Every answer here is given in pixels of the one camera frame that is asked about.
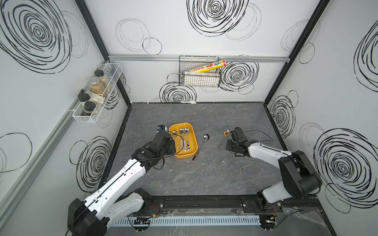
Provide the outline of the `silver spoon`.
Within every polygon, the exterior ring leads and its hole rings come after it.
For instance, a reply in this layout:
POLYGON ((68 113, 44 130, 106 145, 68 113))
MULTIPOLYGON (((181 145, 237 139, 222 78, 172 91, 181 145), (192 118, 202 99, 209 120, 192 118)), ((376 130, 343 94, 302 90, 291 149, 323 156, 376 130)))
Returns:
POLYGON ((176 130, 172 131, 172 136, 173 136, 175 147, 176 147, 177 146, 177 131, 176 130))
POLYGON ((184 131, 184 128, 180 128, 180 134, 182 136, 182 139, 183 139, 183 150, 184 152, 186 152, 186 140, 185 140, 185 131, 184 131))

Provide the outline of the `yellow plastic storage box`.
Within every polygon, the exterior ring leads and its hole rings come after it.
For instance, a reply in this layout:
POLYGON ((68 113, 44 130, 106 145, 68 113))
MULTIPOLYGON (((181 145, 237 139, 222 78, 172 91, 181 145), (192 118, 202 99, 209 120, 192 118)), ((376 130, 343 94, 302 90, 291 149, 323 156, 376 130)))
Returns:
POLYGON ((175 157, 177 159, 194 157, 198 150, 198 144, 193 126, 190 123, 173 124, 169 131, 176 141, 175 157))

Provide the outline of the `patterned handle spoon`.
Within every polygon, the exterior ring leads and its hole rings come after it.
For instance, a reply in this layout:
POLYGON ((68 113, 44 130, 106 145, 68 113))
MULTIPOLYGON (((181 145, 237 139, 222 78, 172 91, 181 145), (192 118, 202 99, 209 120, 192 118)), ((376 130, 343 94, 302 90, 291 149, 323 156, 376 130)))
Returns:
POLYGON ((190 130, 188 127, 185 127, 184 128, 184 131, 185 131, 185 134, 186 134, 186 150, 187 151, 190 151, 191 148, 190 148, 190 141, 189 141, 189 133, 190 133, 190 130))

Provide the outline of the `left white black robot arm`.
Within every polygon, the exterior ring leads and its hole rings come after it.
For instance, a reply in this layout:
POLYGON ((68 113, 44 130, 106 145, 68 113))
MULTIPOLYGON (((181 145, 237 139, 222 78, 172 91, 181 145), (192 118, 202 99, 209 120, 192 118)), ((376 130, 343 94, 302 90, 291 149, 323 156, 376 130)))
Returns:
POLYGON ((149 194, 138 189, 126 198, 119 197, 139 178, 166 156, 176 152, 169 131, 158 131, 153 141, 138 148, 125 166, 104 186, 69 206, 67 228, 74 236, 104 236, 120 219, 142 209, 149 194))

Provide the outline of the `black handle spoon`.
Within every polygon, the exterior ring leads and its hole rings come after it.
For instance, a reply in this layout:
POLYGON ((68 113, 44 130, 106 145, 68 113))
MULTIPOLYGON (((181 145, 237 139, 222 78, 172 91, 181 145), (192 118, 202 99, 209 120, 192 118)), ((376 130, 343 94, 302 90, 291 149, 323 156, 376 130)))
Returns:
POLYGON ((202 142, 201 142, 200 146, 198 147, 198 150, 197 150, 197 152, 195 153, 195 155, 193 156, 192 160, 195 160, 195 159, 196 159, 196 157, 198 156, 198 154, 199 154, 199 152, 200 152, 200 149, 202 148, 203 144, 204 144, 205 142, 207 142, 207 141, 209 140, 209 138, 210 138, 210 135, 209 135, 209 134, 205 134, 205 135, 203 135, 203 137, 202 137, 202 142))

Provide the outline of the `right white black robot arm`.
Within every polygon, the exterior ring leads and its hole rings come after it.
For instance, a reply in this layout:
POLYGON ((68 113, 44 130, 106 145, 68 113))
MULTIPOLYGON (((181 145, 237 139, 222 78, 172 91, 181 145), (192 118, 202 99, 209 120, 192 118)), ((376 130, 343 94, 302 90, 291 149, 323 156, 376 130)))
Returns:
POLYGON ((289 198, 300 199, 317 194, 322 186, 320 175, 302 151, 284 151, 261 142, 249 141, 239 127, 230 131, 226 149, 243 157, 262 160, 278 168, 282 181, 259 192, 260 202, 268 205, 289 198))

